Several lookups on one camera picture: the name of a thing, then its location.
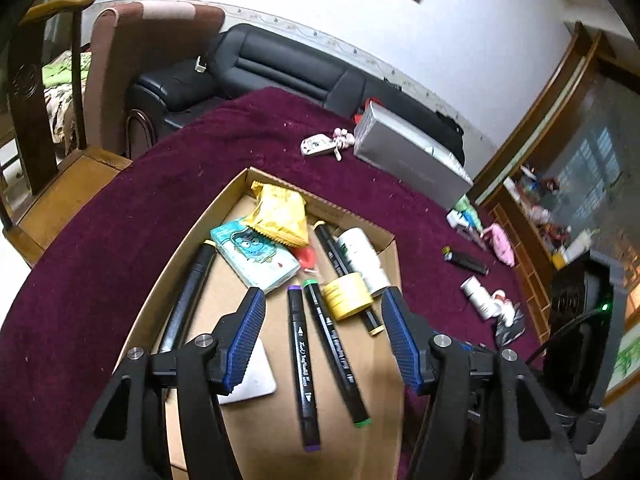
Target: screw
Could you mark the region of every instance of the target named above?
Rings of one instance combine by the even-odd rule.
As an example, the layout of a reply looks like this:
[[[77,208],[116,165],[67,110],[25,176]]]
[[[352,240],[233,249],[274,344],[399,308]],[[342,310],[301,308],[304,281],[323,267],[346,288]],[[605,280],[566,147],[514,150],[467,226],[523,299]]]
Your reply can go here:
[[[142,348],[142,346],[134,346],[127,352],[127,357],[132,361],[135,361],[136,359],[140,359],[144,354],[145,349]]]
[[[451,344],[451,338],[445,334],[438,334],[433,338],[433,342],[436,343],[440,348],[446,348]]]
[[[196,346],[200,348],[206,348],[211,343],[213,343],[213,337],[211,334],[200,334],[196,337]]]
[[[518,359],[518,354],[515,351],[511,350],[511,348],[505,348],[500,355],[506,361],[516,361]]]

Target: pink plush toy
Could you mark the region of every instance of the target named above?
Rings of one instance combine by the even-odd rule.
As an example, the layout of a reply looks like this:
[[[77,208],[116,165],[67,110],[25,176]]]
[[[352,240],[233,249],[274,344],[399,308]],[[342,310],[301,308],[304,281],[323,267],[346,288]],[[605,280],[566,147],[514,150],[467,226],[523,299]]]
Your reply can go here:
[[[482,238],[489,241],[491,247],[494,248],[495,255],[502,263],[510,267],[516,264],[507,233],[498,224],[491,224],[482,231]]]

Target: purple tablecloth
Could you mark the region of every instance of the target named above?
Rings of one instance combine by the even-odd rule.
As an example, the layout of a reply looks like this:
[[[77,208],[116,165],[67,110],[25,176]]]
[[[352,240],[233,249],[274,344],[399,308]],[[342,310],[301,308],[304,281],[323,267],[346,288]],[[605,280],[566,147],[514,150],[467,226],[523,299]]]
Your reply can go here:
[[[91,200],[29,275],[0,332],[2,478],[59,478],[120,348],[162,268],[223,187],[256,166],[396,235],[404,296],[441,332],[493,345],[492,327],[466,306],[468,272],[446,264],[452,245],[491,269],[488,290],[521,300],[515,273],[455,234],[427,197],[351,153],[303,158],[300,141],[353,126],[303,98],[265,89],[217,108],[160,142]],[[537,338],[527,320],[514,348]],[[424,403],[405,395],[405,423]],[[403,448],[399,476],[410,450]]]

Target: black cable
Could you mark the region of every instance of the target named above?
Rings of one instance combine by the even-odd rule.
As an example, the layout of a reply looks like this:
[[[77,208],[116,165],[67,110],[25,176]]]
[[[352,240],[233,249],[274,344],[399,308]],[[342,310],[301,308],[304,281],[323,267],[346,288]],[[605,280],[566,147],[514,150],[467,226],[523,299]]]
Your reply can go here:
[[[581,323],[585,322],[586,320],[590,319],[591,317],[598,316],[599,314],[602,314],[604,312],[606,312],[606,310],[603,310],[602,308],[594,308],[593,310],[590,310],[588,312],[584,312],[583,314],[580,314],[580,316],[578,316],[578,317],[574,317],[571,321],[569,321],[569,322],[565,323],[564,325],[562,325],[559,330],[554,332],[553,335],[549,339],[547,339],[544,343],[542,343],[542,345],[540,345],[538,347],[538,349],[535,352],[533,352],[533,354],[531,354],[529,356],[529,359],[527,359],[527,365],[530,365],[531,362],[536,357],[538,357],[540,354],[542,354],[542,352],[544,352],[546,350],[546,348],[548,348],[548,346],[553,341],[557,341],[561,337],[565,336],[572,329],[574,329],[575,327],[577,327]]]

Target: yellow snack package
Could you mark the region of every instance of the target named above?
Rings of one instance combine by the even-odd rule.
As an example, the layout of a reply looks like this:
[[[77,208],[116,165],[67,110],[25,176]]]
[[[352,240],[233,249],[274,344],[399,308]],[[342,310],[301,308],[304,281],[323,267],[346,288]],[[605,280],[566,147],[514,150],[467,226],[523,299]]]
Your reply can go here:
[[[251,189],[257,206],[241,221],[243,225],[289,247],[309,244],[305,200],[300,193],[261,182],[251,184]]]

